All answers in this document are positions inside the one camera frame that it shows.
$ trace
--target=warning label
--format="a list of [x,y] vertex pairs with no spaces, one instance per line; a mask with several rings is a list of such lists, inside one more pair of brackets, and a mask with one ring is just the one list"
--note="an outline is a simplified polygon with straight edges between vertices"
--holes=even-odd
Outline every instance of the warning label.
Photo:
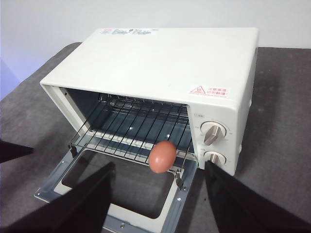
[[226,98],[228,96],[228,89],[200,85],[197,86],[195,89],[192,89],[190,91],[190,94]]
[[202,86],[198,86],[197,88],[190,91],[190,93],[192,93],[192,94],[206,94],[206,92]]
[[158,35],[157,28],[105,28],[100,34],[105,35]]

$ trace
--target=red warning sticker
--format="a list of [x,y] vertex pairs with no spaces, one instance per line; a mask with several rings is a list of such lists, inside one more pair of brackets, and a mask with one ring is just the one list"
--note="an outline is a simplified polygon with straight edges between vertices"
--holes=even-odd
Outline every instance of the red warning sticker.
[[197,86],[195,89],[192,89],[190,91],[190,94],[226,98],[228,96],[228,89],[200,85],[200,86]]

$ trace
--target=hinge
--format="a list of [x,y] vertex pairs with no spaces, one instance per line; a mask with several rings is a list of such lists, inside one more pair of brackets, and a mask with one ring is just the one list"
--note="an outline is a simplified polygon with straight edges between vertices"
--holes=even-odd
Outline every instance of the hinge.
[[73,146],[71,143],[68,145],[68,147],[70,149],[72,157],[74,158],[78,154],[77,148]]
[[178,186],[178,189],[181,190],[184,185],[184,181],[180,178],[180,170],[177,170],[175,172],[175,178],[176,178],[176,184]]

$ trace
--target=oven top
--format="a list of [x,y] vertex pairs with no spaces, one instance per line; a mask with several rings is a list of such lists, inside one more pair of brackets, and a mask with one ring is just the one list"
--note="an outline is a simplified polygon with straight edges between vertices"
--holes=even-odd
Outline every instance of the oven top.
[[255,28],[97,29],[41,84],[189,104],[242,97]]

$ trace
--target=white wall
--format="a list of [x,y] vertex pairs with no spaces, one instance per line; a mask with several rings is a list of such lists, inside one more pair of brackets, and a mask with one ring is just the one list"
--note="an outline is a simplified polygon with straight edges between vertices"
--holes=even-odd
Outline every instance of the white wall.
[[1,0],[1,98],[103,27],[258,27],[260,46],[311,48],[311,0]]

